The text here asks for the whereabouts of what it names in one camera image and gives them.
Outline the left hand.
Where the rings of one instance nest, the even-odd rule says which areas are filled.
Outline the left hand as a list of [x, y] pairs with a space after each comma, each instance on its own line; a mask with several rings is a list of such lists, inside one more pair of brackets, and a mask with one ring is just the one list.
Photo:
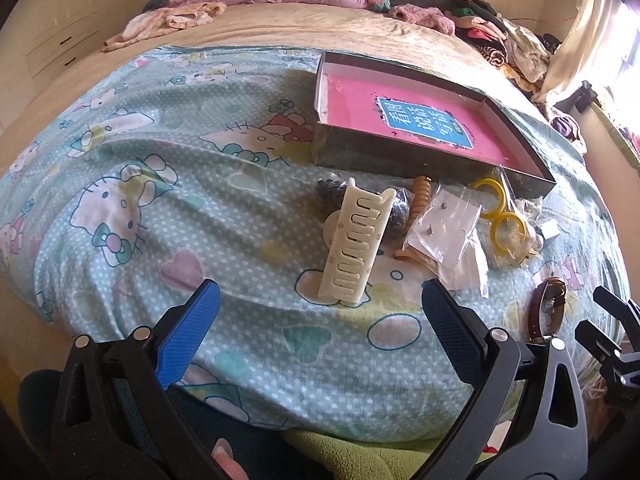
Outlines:
[[246, 471], [233, 458], [231, 445], [226, 439], [220, 438], [216, 441], [212, 449], [212, 457], [232, 480], [248, 480]]

